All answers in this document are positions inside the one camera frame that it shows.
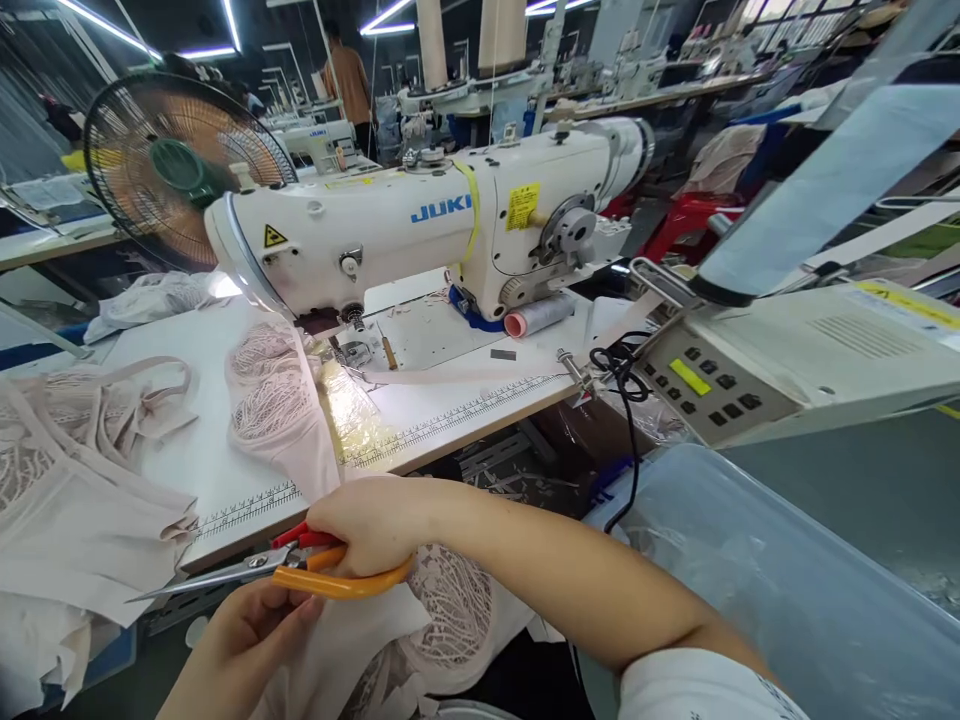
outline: scissors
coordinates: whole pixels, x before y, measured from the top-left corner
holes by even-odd
[[[313,548],[324,548],[313,551]],[[148,592],[128,603],[190,590],[214,587],[237,580],[250,581],[273,573],[273,584],[334,600],[357,600],[380,595],[402,582],[413,567],[411,555],[399,567],[365,578],[339,578],[321,573],[335,567],[347,554],[347,546],[329,533],[313,532],[305,522],[277,537],[270,550],[250,555],[239,563],[190,578],[182,583]]]

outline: brown shirt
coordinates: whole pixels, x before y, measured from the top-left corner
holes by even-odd
[[[343,93],[343,110],[347,120],[354,125],[370,122],[370,101],[368,98],[369,85],[367,73],[363,69],[363,62],[353,48],[343,45],[333,45],[330,48],[333,67],[337,71],[337,82]],[[323,68],[323,84],[330,97],[337,97],[337,87],[333,84],[333,75],[330,72],[330,62]]]

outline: hand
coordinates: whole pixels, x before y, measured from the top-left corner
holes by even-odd
[[[451,493],[470,489],[434,478],[382,475],[351,480],[307,512],[311,530],[336,535],[348,545],[341,573],[367,577],[402,564],[434,542],[439,506]]]
[[[270,578],[234,591],[214,613],[157,720],[247,720],[322,610],[321,598]]]

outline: control panel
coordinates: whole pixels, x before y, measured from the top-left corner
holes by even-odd
[[[801,409],[686,325],[658,338],[636,370],[711,447],[739,444]]]

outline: juki logo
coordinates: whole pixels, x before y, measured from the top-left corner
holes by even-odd
[[[420,214],[411,215],[410,222],[423,222],[424,220],[432,220],[433,218],[437,218],[442,215],[449,215],[460,210],[469,210],[472,207],[473,199],[470,197],[470,193],[467,193],[466,195],[457,195],[455,198],[440,200],[439,202],[430,203],[429,205],[421,205]]]

